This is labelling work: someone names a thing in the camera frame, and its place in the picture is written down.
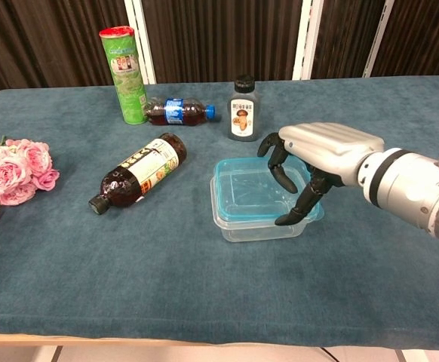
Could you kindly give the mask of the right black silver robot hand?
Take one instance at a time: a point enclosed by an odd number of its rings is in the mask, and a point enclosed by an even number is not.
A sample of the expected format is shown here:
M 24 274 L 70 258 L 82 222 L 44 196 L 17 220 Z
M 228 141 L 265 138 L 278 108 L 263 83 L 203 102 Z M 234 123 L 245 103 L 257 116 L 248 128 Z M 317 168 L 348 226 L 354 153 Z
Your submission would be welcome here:
M 295 225 L 332 187 L 354 186 L 362 161 L 374 152 L 382 152 L 384 145 L 381 137 L 333 122 L 289 125 L 270 133 L 260 143 L 257 155 L 263 157 L 274 149 L 268 169 L 275 180 L 288 192 L 298 192 L 283 168 L 290 155 L 303 161 L 310 173 L 310 181 L 295 206 L 278 217 L 275 225 Z

